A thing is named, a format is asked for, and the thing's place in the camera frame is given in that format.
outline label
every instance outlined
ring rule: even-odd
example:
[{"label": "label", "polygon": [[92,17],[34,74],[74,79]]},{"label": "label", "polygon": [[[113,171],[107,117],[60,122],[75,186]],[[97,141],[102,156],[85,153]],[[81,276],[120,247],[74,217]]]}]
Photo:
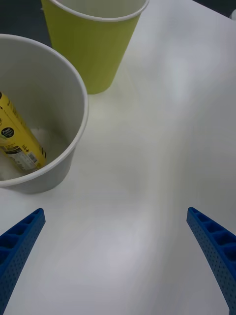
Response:
[{"label": "label", "polygon": [[1,92],[0,149],[23,172],[35,171],[46,162],[46,152],[15,107]]}]

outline barcode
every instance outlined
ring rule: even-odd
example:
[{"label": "barcode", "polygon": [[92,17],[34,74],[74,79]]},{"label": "barcode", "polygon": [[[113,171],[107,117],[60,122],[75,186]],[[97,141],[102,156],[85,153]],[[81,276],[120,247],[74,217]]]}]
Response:
[{"label": "barcode", "polygon": [[31,159],[31,161],[33,161],[34,163],[37,162],[37,158],[33,155],[32,152],[30,152],[30,153],[28,154],[28,157],[29,157],[29,158]]}]

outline perforated blue plastic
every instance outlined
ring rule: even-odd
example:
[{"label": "perforated blue plastic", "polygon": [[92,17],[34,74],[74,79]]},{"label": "perforated blue plastic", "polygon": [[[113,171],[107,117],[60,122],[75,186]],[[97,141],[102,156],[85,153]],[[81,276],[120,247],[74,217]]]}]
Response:
[{"label": "perforated blue plastic", "polygon": [[187,223],[196,237],[229,306],[236,315],[236,236],[194,208]]},{"label": "perforated blue plastic", "polygon": [[44,223],[43,209],[37,209],[0,236],[0,315]]}]

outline white paper cup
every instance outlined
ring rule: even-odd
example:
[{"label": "white paper cup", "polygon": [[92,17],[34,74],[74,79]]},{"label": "white paper cup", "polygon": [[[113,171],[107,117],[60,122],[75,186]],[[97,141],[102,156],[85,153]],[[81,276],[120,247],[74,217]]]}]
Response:
[{"label": "white paper cup", "polygon": [[[52,189],[68,173],[88,119],[88,96],[79,73],[46,45],[0,34],[0,91],[15,105],[48,156],[46,166],[0,180],[0,188],[24,193]],[[6,167],[0,162],[0,176],[3,173],[5,179]]]}]

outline cup rim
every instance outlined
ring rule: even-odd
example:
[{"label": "cup rim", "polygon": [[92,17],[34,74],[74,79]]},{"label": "cup rim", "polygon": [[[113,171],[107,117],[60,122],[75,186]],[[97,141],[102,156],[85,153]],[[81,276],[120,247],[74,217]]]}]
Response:
[{"label": "cup rim", "polygon": [[37,171],[35,171],[31,174],[27,174],[27,175],[24,175],[22,177],[17,177],[17,178],[12,178],[12,179],[8,179],[8,180],[0,181],[0,188],[3,188],[3,187],[9,187],[9,186],[18,185],[18,184],[28,182],[30,180],[33,180],[33,179],[47,173],[48,171],[53,169],[55,166],[57,166],[59,163],[61,163],[71,153],[75,149],[76,144],[79,142],[80,138],[82,137],[82,134],[85,131],[85,127],[86,127],[88,117],[89,117],[89,102],[88,102],[87,90],[86,90],[85,84],[84,84],[81,76],[79,75],[76,68],[64,56],[62,56],[61,54],[56,52],[51,47],[44,45],[44,44],[42,44],[36,40],[33,40],[33,39],[29,39],[29,38],[25,38],[25,37],[21,37],[21,36],[16,36],[16,35],[0,34],[0,40],[1,39],[10,39],[13,41],[20,41],[20,42],[29,43],[29,44],[32,44],[34,46],[38,46],[38,47],[41,47],[43,49],[46,49],[49,53],[55,55],[56,58],[61,59],[65,64],[67,64],[67,66],[70,68],[70,70],[75,74],[75,76],[78,80],[78,83],[81,86],[82,95],[83,95],[83,99],[84,99],[84,115],[83,115],[83,119],[81,122],[81,126],[80,126],[76,136],[74,137],[73,141],[65,149],[65,151],[63,151],[55,160],[50,162],[48,165],[38,169]]},{"label": "cup rim", "polygon": [[58,2],[57,0],[49,0],[51,3],[55,4],[56,6],[58,6],[59,8],[67,11],[68,13],[71,13],[73,15],[76,15],[80,18],[84,18],[86,20],[93,20],[93,21],[98,21],[98,22],[121,22],[121,21],[125,21],[125,20],[130,20],[134,17],[136,17],[137,15],[140,15],[142,13],[142,11],[144,9],[146,9],[149,0],[146,0],[145,3],[143,4],[143,6],[136,12],[125,15],[125,16],[121,16],[121,17],[116,17],[116,18],[101,18],[101,17],[97,17],[97,16],[92,16],[92,15],[87,15],[84,13],[80,13],[77,12],[73,9],[68,8],[67,6],[65,6],[64,4],[61,4],[60,2]]}]

